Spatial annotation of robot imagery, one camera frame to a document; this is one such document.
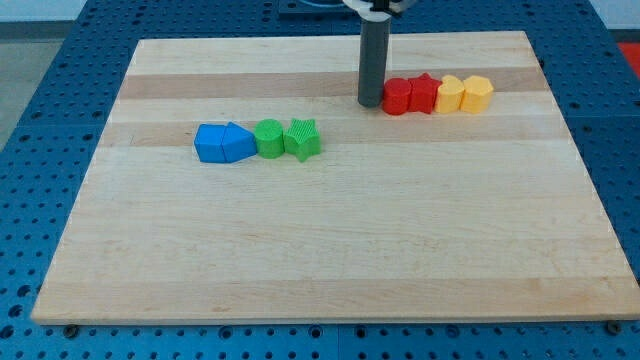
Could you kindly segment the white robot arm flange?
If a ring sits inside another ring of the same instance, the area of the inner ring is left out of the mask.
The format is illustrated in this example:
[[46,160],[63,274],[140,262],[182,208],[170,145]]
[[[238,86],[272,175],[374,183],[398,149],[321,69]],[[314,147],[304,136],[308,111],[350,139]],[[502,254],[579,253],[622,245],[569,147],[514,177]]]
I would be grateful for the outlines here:
[[384,22],[400,16],[417,3],[417,0],[342,0],[349,9],[355,11],[362,20]]

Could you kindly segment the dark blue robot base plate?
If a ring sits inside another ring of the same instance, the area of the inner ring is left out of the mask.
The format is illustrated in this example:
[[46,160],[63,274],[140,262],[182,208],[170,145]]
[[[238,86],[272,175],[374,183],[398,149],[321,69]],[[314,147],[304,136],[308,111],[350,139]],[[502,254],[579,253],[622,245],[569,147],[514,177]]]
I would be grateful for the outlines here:
[[335,18],[354,15],[342,0],[277,0],[280,19]]

